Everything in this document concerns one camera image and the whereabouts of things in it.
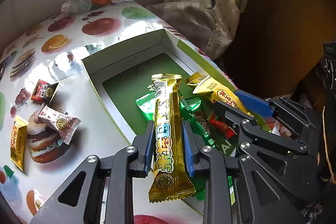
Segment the yellow peanut crisp packet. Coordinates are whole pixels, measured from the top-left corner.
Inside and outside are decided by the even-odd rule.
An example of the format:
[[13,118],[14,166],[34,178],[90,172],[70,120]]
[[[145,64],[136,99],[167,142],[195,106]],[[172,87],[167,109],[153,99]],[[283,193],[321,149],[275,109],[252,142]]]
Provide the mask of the yellow peanut crisp packet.
[[22,172],[24,172],[23,162],[28,124],[28,121],[16,115],[11,130],[10,159]]

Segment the green white cardboard box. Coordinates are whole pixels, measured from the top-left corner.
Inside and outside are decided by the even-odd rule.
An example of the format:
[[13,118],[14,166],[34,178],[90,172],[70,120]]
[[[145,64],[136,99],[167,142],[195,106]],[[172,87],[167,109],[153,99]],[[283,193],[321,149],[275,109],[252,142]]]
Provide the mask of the green white cardboard box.
[[159,30],[124,40],[86,57],[84,67],[100,99],[128,141],[149,129],[153,173],[149,201],[191,200],[205,197],[205,178],[197,175],[200,159],[191,151],[191,130],[202,145],[230,155],[233,137],[211,131],[210,106],[187,83],[201,81],[215,68],[189,43]]

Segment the red black candy packet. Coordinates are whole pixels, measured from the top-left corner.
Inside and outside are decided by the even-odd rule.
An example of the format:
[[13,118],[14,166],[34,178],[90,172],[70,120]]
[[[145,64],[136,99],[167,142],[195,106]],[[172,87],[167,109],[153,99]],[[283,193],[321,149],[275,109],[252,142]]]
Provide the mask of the red black candy packet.
[[215,126],[215,128],[220,131],[227,139],[230,139],[236,135],[234,130],[226,125],[223,119],[217,116],[214,111],[209,114],[207,120],[211,125]]

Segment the small red black candy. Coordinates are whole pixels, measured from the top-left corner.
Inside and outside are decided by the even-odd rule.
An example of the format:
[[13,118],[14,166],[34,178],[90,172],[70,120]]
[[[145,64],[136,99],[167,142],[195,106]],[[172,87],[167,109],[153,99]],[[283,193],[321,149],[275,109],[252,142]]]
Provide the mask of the small red black candy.
[[43,80],[38,80],[31,94],[31,100],[39,104],[49,105],[58,87],[59,83],[49,84]]

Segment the long gold snack bar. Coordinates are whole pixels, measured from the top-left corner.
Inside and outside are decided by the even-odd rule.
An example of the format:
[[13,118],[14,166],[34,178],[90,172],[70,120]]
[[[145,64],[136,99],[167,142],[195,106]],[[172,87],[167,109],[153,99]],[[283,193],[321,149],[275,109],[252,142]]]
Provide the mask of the long gold snack bar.
[[149,190],[151,203],[178,200],[195,193],[186,174],[182,120],[179,109],[181,75],[158,73],[151,76],[155,88],[154,181]]

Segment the small pink white candy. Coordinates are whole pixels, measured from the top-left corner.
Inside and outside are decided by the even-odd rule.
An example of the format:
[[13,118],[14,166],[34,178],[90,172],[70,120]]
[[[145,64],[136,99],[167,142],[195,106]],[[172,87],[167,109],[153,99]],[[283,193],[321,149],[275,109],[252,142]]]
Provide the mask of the small pink white candy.
[[47,199],[44,198],[44,196],[37,189],[34,189],[34,206],[36,211],[39,211],[46,201]]

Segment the green candy packet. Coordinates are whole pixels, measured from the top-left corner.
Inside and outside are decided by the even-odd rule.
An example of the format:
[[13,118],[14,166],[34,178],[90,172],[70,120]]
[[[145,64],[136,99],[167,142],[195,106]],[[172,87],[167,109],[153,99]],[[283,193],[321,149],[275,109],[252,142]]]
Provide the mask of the green candy packet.
[[182,119],[189,121],[193,133],[200,135],[205,144],[213,147],[215,141],[211,137],[201,99],[197,96],[189,98],[181,97],[179,102]]
[[154,121],[155,100],[155,92],[149,92],[135,100],[136,105],[147,121]]

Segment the pink brown candy packet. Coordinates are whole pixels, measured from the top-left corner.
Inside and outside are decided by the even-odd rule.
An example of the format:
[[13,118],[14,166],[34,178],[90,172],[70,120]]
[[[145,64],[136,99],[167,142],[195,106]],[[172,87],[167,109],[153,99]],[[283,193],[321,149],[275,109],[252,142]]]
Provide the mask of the pink brown candy packet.
[[60,113],[48,106],[45,106],[38,115],[38,118],[48,127],[58,132],[62,141],[69,145],[81,120],[76,117]]

